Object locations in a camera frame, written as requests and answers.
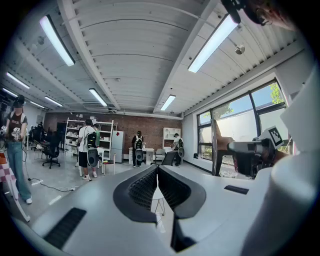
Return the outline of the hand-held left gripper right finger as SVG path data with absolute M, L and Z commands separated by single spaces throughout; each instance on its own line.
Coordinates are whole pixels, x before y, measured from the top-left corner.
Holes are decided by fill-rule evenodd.
M 158 167 L 158 185 L 173 211 L 171 244 L 160 256 L 241 256 L 269 187 L 271 168 L 255 180 Z

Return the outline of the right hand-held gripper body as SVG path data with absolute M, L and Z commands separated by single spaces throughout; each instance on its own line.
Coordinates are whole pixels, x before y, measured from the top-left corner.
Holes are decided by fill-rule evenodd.
M 257 175 L 258 172 L 274 165 L 276 150 L 283 146 L 284 141 L 276 126 L 264 130 L 252 141 L 255 143 L 254 151 L 235 151 L 237 171 L 243 175 Z

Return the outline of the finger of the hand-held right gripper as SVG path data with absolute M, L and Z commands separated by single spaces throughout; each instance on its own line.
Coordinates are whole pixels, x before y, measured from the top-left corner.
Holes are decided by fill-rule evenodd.
M 253 142 L 243 142 L 243 141 L 233 141 L 228 143 L 228 150 L 233 152 L 254 152 L 255 143 Z

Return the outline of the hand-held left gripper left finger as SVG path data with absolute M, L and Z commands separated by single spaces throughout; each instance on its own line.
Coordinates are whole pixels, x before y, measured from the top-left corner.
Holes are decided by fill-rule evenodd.
M 157 167 L 90 181 L 51 205 L 32 230 L 67 256 L 172 256 L 151 211 Z

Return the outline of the brown wooden chair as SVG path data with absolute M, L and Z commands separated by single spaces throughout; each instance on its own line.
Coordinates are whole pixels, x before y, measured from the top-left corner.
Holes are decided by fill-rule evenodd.
M 227 146 L 229 143 L 234 142 L 235 140 L 232 137 L 222 136 L 220 128 L 216 120 L 214 120 L 214 129 L 215 129 L 215 137 L 216 137 L 216 170 L 215 176 L 220 175 L 220 169 L 223 162 L 223 156 L 232 156 L 234 170 L 238 171 L 238 163 L 235 155 L 228 150 Z

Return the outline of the large black-framed window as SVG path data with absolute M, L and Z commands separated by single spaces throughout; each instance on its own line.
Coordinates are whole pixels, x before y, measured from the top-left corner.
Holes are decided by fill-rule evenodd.
M 216 121 L 216 132 L 221 137 L 246 142 L 259 137 L 267 128 L 275 126 L 283 145 L 279 151 L 292 154 L 293 142 L 289 130 L 280 118 L 287 104 L 280 84 L 273 79 L 249 90 L 218 107 L 197 115 L 197 152 L 192 163 L 212 172 L 213 140 L 211 119 Z

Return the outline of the light wooden chair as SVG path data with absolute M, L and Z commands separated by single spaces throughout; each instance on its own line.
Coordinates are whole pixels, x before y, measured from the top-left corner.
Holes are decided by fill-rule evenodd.
M 114 175 L 116 172 L 116 154 L 114 153 L 111 159 L 111 161 L 114 161 L 114 164 L 103 164 L 103 161 L 102 161 L 102 174 L 105 176 L 110 170 L 111 174 Z

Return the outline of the white fridge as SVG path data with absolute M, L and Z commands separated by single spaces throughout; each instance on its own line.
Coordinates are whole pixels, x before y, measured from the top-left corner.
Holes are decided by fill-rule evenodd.
M 125 146 L 125 133 L 123 131 L 114 130 L 111 138 L 111 157 L 115 163 L 123 162 Z

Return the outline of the white hutch cabinet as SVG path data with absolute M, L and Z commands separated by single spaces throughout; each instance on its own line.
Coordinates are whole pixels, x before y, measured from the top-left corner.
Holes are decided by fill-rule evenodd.
M 179 135 L 181 134 L 181 129 L 180 128 L 170 128 L 170 127 L 164 127 L 163 128 L 163 133 L 162 133 L 162 148 L 167 150 L 171 149 L 171 145 L 174 142 L 174 135 L 178 133 Z

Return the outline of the white desk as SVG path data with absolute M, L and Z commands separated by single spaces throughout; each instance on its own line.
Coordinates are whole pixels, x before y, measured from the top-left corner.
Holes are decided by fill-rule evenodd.
M 143 161 L 146 165 L 151 165 L 154 162 L 154 149 L 153 148 L 143 148 Z M 128 163 L 133 165 L 133 148 L 129 148 Z

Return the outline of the black office swivel chair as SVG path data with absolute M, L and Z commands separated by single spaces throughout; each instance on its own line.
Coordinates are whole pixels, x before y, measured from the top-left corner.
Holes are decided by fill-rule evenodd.
M 57 134 L 53 134 L 49 144 L 45 147 L 43 151 L 46 157 L 45 161 L 42 163 L 43 167 L 46 164 L 48 164 L 49 169 L 51 169 L 53 165 L 57 165 L 58 167 L 61 166 L 61 164 L 58 161 L 58 157 L 60 155 L 59 144 L 60 137 Z

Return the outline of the white open shelf unit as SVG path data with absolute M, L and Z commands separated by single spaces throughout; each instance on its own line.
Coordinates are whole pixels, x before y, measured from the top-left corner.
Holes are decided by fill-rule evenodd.
M 100 131 L 99 148 L 104 149 L 104 160 L 111 160 L 112 133 L 118 128 L 118 123 L 114 120 L 109 122 L 97 121 L 93 116 L 90 117 L 92 124 L 98 124 Z M 79 131 L 85 124 L 84 120 L 73 120 L 68 118 L 64 137 L 64 152 L 67 156 L 77 156 L 77 144 Z

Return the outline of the checkered tablecloth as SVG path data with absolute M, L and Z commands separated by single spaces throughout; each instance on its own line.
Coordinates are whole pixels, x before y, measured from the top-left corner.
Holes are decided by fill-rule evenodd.
M 0 164 L 0 183 L 16 184 L 16 177 L 8 163 Z

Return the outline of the black chair with chrome frame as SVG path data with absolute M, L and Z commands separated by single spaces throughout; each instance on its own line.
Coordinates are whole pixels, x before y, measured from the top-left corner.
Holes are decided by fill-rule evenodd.
M 155 162 L 155 160 L 154 160 L 152 164 L 172 166 L 174 160 L 176 159 L 176 154 L 177 154 L 177 151 L 174 151 L 174 150 L 166 152 L 165 158 L 162 162 L 161 161 Z

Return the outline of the white table frame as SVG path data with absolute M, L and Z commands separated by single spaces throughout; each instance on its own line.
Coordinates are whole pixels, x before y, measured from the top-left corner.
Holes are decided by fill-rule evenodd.
M 18 192 L 18 189 L 16 187 L 16 184 L 12 184 L 12 183 L 9 183 L 7 182 L 8 184 L 8 187 L 9 187 L 9 190 L 10 190 L 10 193 L 13 197 L 13 200 L 19 210 L 19 212 L 21 213 L 22 217 L 24 218 L 24 220 L 28 223 L 30 221 L 30 216 L 27 215 L 25 213 L 25 211 L 23 210 L 22 206 L 20 205 L 20 202 L 19 202 L 19 192 Z

